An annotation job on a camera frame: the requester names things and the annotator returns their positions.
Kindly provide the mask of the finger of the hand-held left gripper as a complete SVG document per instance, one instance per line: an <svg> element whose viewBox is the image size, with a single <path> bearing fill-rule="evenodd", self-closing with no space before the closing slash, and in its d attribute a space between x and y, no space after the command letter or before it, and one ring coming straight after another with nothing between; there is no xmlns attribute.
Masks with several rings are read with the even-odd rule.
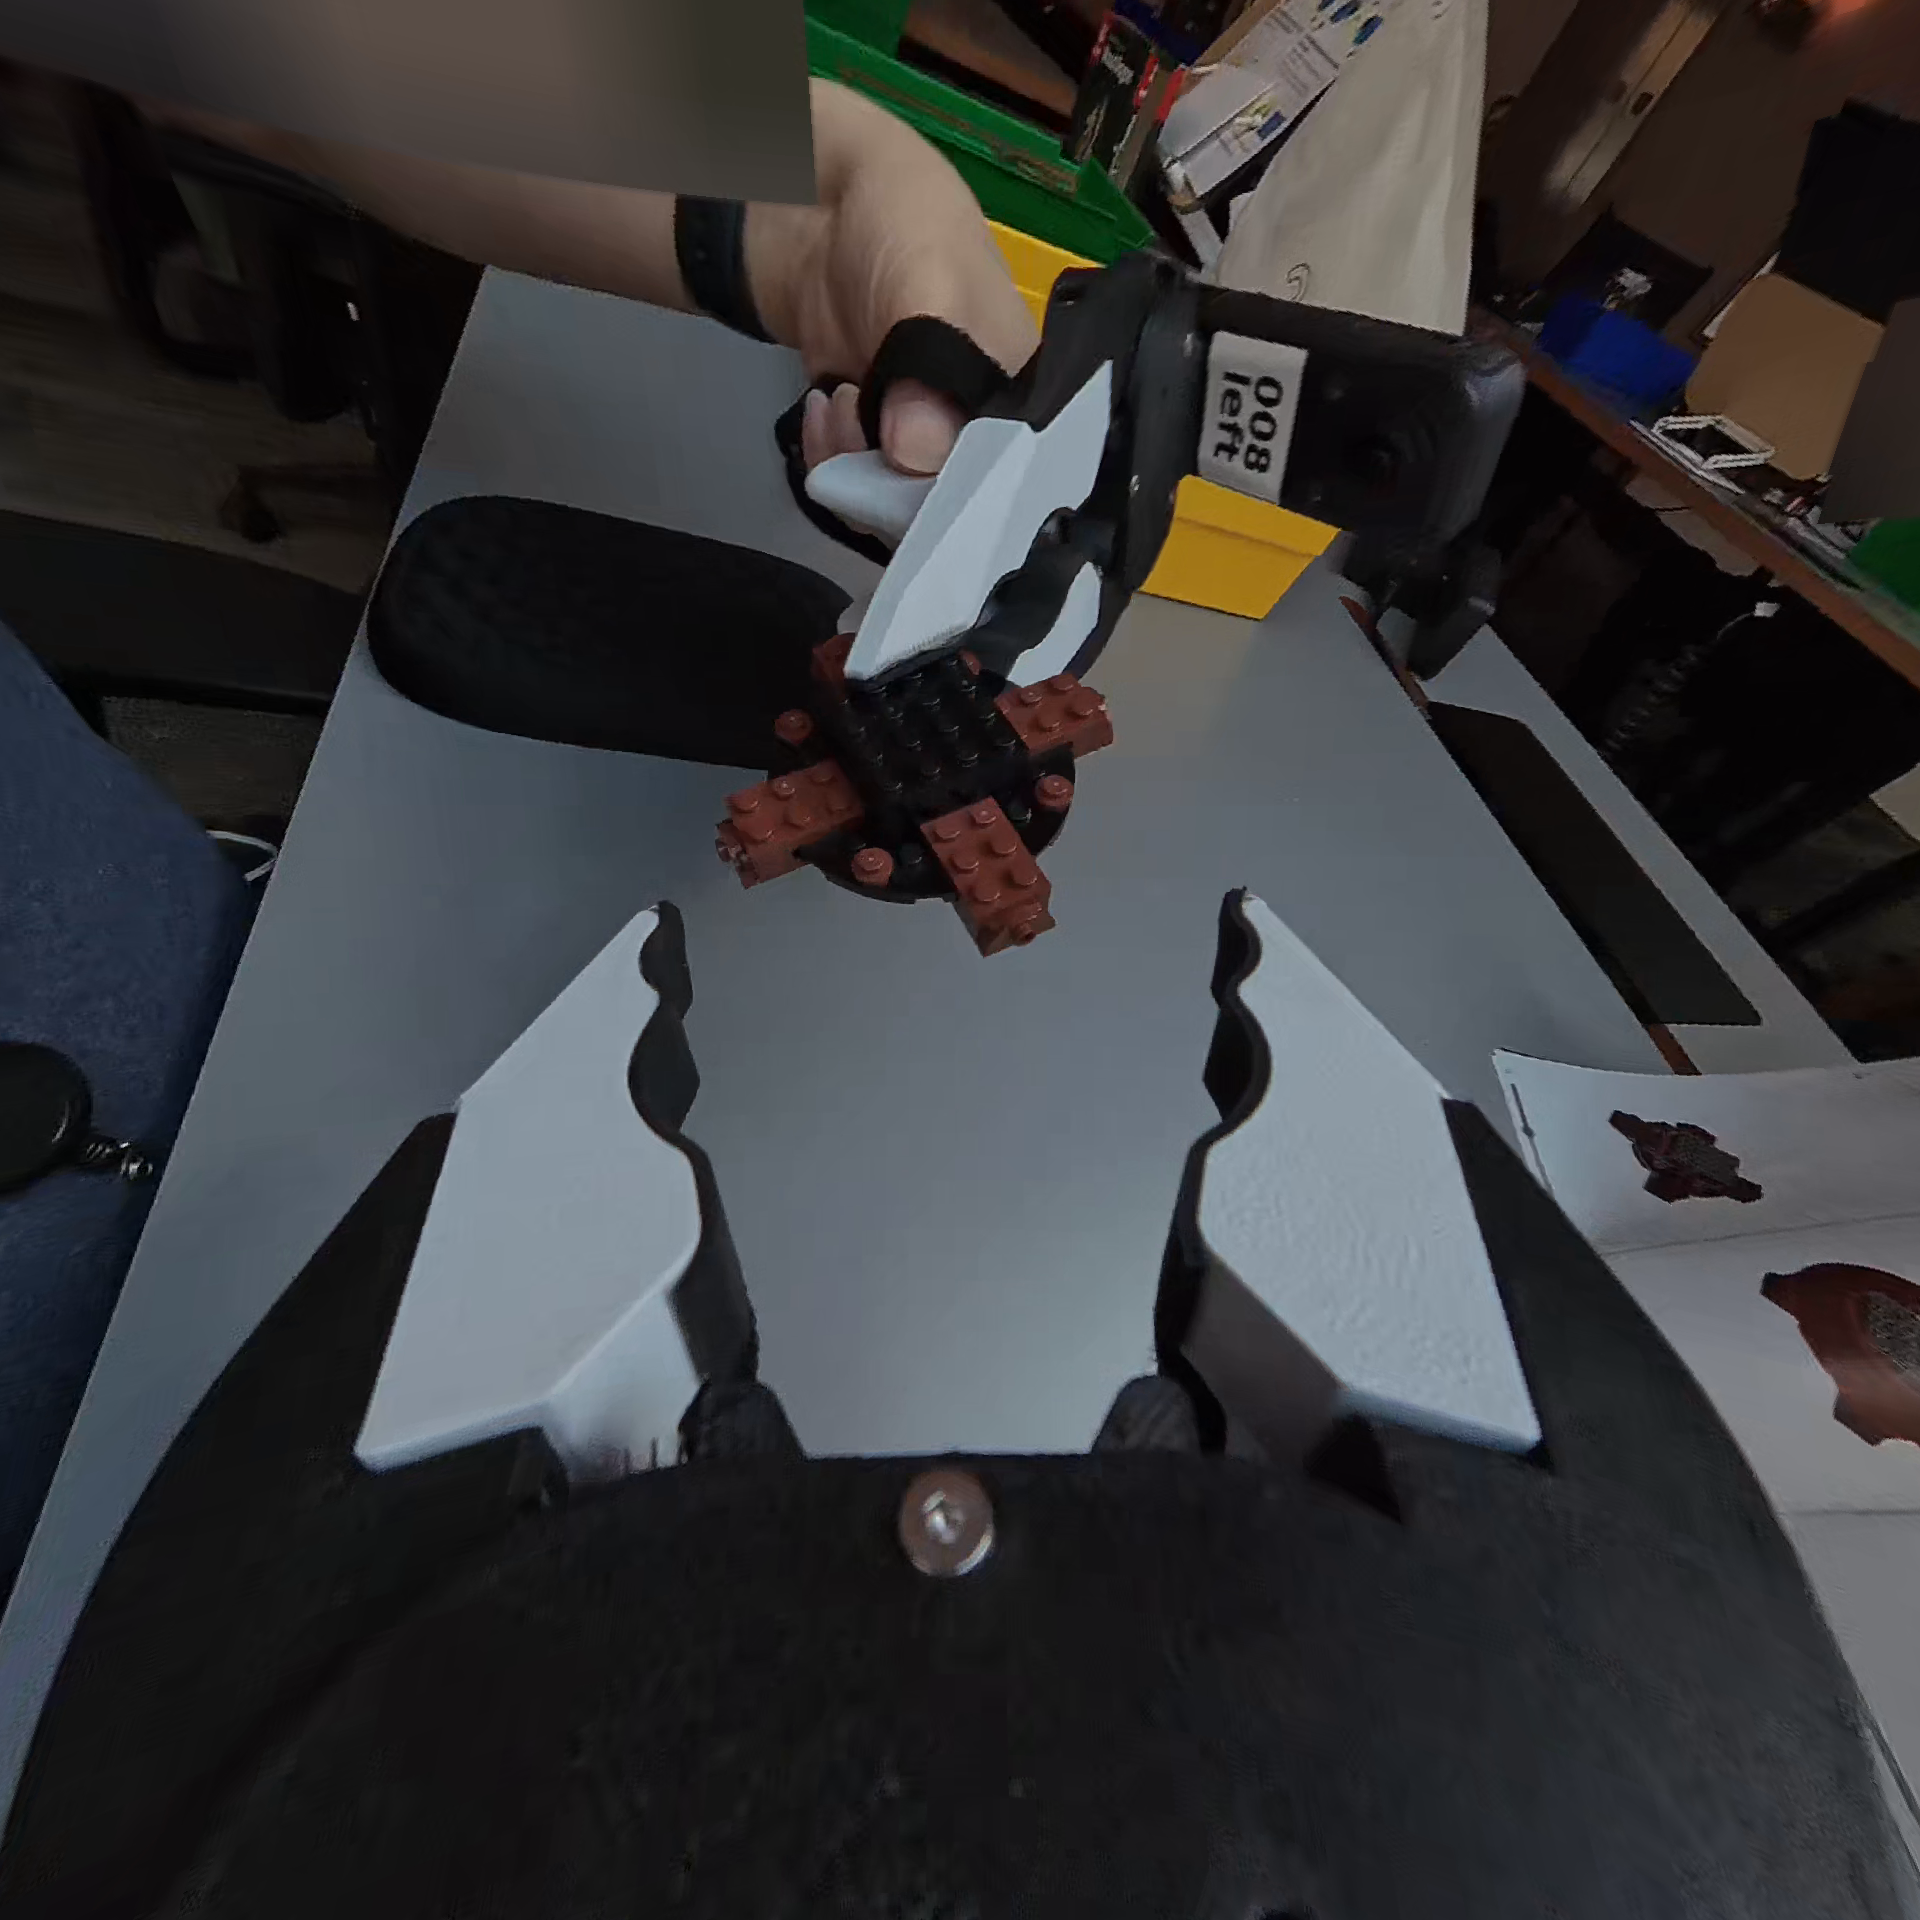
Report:
<svg viewBox="0 0 1920 1920"><path fill-rule="evenodd" d="M1109 364L1041 427L971 420L879 576L845 679L879 682L960 642L992 589L1025 563L1049 517L1087 504L1111 420Z"/></svg>
<svg viewBox="0 0 1920 1920"><path fill-rule="evenodd" d="M1118 522L1105 512L1049 514L1032 544L983 599L967 653L1000 682L1050 682L1097 635Z"/></svg>

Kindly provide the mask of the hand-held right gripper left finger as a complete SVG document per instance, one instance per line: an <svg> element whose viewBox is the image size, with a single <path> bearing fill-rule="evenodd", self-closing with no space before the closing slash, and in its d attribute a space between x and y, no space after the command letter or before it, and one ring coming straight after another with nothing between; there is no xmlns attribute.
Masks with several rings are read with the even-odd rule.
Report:
<svg viewBox="0 0 1920 1920"><path fill-rule="evenodd" d="M755 1325L705 1153L685 930L655 903L462 1096L353 1442L373 1473L538 1434L565 1473L679 1463Z"/></svg>

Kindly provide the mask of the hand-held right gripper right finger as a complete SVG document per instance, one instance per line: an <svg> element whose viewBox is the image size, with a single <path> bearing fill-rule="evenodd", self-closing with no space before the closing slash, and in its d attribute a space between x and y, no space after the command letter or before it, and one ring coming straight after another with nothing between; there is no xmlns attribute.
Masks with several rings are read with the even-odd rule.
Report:
<svg viewBox="0 0 1920 1920"><path fill-rule="evenodd" d="M1448 1092L1253 892L1224 895L1159 1340L1227 1435L1304 1463L1349 1420L1521 1456L1542 1437Z"/></svg>

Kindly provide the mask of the yellow plastic bin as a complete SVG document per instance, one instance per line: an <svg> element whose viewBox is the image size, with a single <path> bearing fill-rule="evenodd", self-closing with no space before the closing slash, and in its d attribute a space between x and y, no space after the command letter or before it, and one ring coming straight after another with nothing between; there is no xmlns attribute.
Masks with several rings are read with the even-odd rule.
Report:
<svg viewBox="0 0 1920 1920"><path fill-rule="evenodd" d="M994 244L1032 322L1053 283L1095 260L1014 226L989 221ZM1141 592L1223 615L1269 618L1283 592L1336 539L1336 528L1189 475L1159 561Z"/></svg>

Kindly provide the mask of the brown and black brick model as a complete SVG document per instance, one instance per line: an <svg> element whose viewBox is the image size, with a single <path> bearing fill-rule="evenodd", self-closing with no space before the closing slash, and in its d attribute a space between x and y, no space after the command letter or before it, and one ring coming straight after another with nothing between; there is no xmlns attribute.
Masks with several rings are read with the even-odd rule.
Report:
<svg viewBox="0 0 1920 1920"><path fill-rule="evenodd" d="M946 903L984 956L1032 944L1053 929L1040 857L1078 761L1113 744L1109 703L1071 675L1008 684L967 649L854 682L847 652L813 649L766 780L727 796L717 857L746 890L813 872L887 906Z"/></svg>

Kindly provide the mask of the person's left forearm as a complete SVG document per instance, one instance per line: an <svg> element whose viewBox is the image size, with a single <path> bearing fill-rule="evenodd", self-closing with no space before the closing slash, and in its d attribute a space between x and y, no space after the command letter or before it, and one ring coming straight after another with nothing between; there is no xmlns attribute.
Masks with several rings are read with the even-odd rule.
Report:
<svg viewBox="0 0 1920 1920"><path fill-rule="evenodd" d="M671 197L592 188L579 195L457 199L389 224L470 266L690 314Z"/></svg>

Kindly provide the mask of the grey desk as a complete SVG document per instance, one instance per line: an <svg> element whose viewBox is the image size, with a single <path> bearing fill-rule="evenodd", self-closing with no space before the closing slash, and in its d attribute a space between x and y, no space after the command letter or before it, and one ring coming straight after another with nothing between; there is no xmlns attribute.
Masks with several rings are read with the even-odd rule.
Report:
<svg viewBox="0 0 1920 1920"><path fill-rule="evenodd" d="M1246 885L1455 1097L1494 1051L1663 1060L1328 565L1263 623L1137 597L1087 672L1114 740L1047 855L1055 930L713 855L755 768L493 737L355 647L3 1618L58 1665L131 1501L395 1145L645 906L685 922L705 1149L763 1373L810 1452L1053 1452L1144 1370L1211 1122L1215 913Z"/></svg>

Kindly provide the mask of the person's left hand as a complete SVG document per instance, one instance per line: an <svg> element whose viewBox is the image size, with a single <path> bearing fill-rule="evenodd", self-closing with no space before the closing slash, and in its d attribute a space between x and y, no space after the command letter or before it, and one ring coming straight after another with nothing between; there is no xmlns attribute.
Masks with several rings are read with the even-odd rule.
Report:
<svg viewBox="0 0 1920 1920"><path fill-rule="evenodd" d="M935 317L1006 372L1040 345L968 186L915 130L830 81L806 85L813 209L749 203L742 260L758 321L793 349L822 399L801 413L801 463L877 449L888 466L933 475L967 411L901 380L877 427L857 389L891 330Z"/></svg>

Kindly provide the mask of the white paper bag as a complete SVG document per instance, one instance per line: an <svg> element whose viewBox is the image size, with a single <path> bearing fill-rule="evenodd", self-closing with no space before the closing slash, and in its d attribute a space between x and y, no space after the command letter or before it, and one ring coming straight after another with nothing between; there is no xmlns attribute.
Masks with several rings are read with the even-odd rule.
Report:
<svg viewBox="0 0 1920 1920"><path fill-rule="evenodd" d="M1213 287L1467 328L1489 10L1397 4L1235 203Z"/></svg>

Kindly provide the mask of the blue plastic bin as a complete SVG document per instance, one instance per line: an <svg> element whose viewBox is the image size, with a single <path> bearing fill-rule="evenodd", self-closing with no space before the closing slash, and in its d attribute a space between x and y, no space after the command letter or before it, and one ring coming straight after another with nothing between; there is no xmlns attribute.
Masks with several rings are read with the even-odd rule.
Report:
<svg viewBox="0 0 1920 1920"><path fill-rule="evenodd" d="M1569 380L1611 395L1621 410L1671 411L1696 371L1696 352L1583 295L1565 295L1546 309L1537 349Z"/></svg>

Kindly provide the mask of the black wristband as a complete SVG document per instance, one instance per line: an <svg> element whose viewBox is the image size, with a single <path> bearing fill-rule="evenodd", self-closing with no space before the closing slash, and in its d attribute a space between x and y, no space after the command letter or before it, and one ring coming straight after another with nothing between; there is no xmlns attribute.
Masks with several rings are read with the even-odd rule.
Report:
<svg viewBox="0 0 1920 1920"><path fill-rule="evenodd" d="M746 215L749 207L741 199L674 197L674 259L695 314L736 336L773 345L775 335L761 317L752 290Z"/></svg>

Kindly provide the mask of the printed paper sheet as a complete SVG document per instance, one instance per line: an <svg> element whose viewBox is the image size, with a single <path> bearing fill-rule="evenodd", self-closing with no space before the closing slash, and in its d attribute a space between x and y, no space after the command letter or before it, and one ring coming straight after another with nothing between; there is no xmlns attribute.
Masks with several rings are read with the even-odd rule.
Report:
<svg viewBox="0 0 1920 1920"><path fill-rule="evenodd" d="M1167 203L1193 210L1336 83L1378 25L1361 3L1249 4L1181 83L1159 132Z"/></svg>

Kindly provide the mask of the white building instruction booklet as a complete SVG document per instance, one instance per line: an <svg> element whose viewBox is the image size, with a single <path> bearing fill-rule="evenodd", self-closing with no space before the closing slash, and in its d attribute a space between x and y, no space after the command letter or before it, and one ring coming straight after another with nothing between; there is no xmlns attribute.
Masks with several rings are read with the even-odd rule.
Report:
<svg viewBox="0 0 1920 1920"><path fill-rule="evenodd" d="M1917 1787L1917 1066L1705 1077L1499 1051L1526 1164L1738 1442Z"/></svg>

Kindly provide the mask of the green plastic bin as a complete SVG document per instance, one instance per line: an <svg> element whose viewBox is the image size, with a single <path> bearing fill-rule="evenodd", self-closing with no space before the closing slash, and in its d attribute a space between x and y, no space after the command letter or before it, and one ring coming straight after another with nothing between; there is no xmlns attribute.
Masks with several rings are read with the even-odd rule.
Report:
<svg viewBox="0 0 1920 1920"><path fill-rule="evenodd" d="M1157 239L1114 180L1055 135L897 55L906 3L805 3L806 68L902 120L938 148L998 226L1105 266Z"/></svg>

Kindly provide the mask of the small wooden board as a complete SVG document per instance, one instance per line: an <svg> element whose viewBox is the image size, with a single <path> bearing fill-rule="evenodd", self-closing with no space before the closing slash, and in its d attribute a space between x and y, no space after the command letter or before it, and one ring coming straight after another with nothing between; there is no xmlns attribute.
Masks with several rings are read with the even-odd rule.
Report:
<svg viewBox="0 0 1920 1920"><path fill-rule="evenodd" d="M1763 272L1728 305L1688 381L1686 407L1771 445L1771 465L1817 477L1832 465L1883 324Z"/></svg>

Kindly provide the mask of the black flat pad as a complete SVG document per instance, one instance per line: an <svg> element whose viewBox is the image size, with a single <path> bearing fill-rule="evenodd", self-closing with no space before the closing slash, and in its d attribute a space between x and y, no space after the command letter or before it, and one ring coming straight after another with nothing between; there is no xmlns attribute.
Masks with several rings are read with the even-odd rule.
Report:
<svg viewBox="0 0 1920 1920"><path fill-rule="evenodd" d="M1759 1026L1594 805L1521 721L1429 704L1431 732L1643 1026Z"/></svg>

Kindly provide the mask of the long wooden workbench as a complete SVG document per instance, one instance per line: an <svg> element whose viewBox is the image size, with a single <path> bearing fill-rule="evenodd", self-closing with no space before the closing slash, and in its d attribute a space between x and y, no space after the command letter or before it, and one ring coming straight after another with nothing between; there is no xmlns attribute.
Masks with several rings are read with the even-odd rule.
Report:
<svg viewBox="0 0 1920 1920"><path fill-rule="evenodd" d="M1854 571L1831 567L1786 537L1786 517L1673 459L1639 423L1621 417L1607 399L1581 387L1537 349L1533 339L1485 307L1470 309L1472 335L1499 343L1519 357L1526 384L1577 423L1600 449L1617 488L1627 475L1650 482L1678 509L1714 528L1717 537L1752 561L1777 588L1808 602L1832 627L1849 634L1866 653L1883 660L1901 682L1917 687L1914 613Z"/></svg>

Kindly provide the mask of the black retractable key fob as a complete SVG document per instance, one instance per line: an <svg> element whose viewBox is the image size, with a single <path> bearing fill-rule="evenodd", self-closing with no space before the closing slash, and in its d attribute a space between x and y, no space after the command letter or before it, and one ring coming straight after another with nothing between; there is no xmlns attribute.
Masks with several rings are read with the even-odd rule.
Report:
<svg viewBox="0 0 1920 1920"><path fill-rule="evenodd" d="M98 1172L143 1185L158 1161L93 1122L88 1081L66 1055L39 1042L2 1042L2 1195L56 1172Z"/></svg>

